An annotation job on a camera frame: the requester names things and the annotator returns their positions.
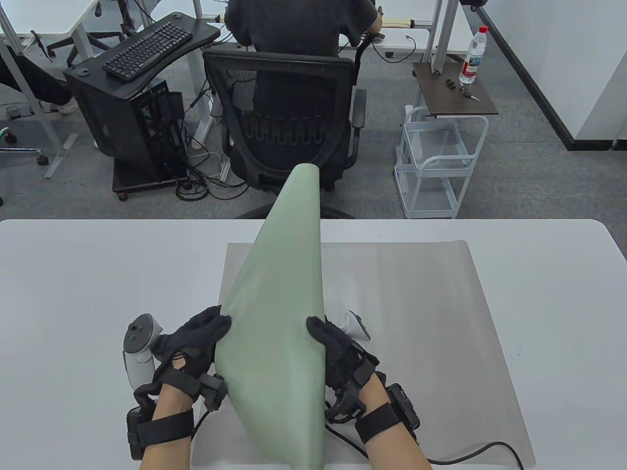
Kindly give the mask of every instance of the black keyboard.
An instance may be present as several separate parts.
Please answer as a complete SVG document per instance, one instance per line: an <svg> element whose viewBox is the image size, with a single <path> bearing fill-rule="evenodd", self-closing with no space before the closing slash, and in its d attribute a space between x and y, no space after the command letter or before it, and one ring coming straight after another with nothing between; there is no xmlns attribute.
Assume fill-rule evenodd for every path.
<svg viewBox="0 0 627 470"><path fill-rule="evenodd" d="M118 52L102 68L122 81L132 81L191 38L191 33L168 21Z"/></svg>

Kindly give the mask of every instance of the sneaker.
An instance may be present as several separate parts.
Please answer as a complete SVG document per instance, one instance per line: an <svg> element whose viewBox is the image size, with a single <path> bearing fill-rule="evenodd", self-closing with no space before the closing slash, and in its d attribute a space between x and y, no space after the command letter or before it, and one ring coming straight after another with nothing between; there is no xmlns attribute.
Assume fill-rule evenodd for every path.
<svg viewBox="0 0 627 470"><path fill-rule="evenodd" d="M58 106L58 108L61 114L70 114L78 109L78 103L76 102L76 98L72 98L64 105Z"/></svg>

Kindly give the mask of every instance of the forearm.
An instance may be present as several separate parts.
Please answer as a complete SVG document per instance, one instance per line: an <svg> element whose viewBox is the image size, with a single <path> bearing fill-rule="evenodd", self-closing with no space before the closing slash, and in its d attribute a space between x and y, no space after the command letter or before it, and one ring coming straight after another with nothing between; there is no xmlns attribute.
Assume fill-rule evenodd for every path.
<svg viewBox="0 0 627 470"><path fill-rule="evenodd" d="M359 393L366 414L389 403L387 392L376 375ZM377 434L366 443L372 470L432 470L418 443L403 423Z"/></svg>
<svg viewBox="0 0 627 470"><path fill-rule="evenodd" d="M163 385L152 420L188 411L192 400L180 390ZM140 470L189 470L191 437L146 447Z"/></svg>

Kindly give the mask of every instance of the chair armrest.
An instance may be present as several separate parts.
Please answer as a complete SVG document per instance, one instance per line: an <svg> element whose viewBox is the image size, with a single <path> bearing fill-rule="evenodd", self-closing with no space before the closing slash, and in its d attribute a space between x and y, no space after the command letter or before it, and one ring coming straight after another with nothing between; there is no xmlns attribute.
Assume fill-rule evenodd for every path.
<svg viewBox="0 0 627 470"><path fill-rule="evenodd" d="M355 129L363 129L366 124L366 96L367 93L361 88L355 90L355 100L353 101L353 114L350 124Z"/></svg>

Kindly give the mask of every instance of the chair wheel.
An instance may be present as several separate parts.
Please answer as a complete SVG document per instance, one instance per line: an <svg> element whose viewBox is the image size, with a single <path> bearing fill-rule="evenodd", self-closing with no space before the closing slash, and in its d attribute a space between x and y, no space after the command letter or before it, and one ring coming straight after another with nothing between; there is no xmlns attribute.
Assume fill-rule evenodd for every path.
<svg viewBox="0 0 627 470"><path fill-rule="evenodd" d="M7 132L4 134L4 141L9 145L15 145L18 142L18 138L15 137L15 134Z"/></svg>

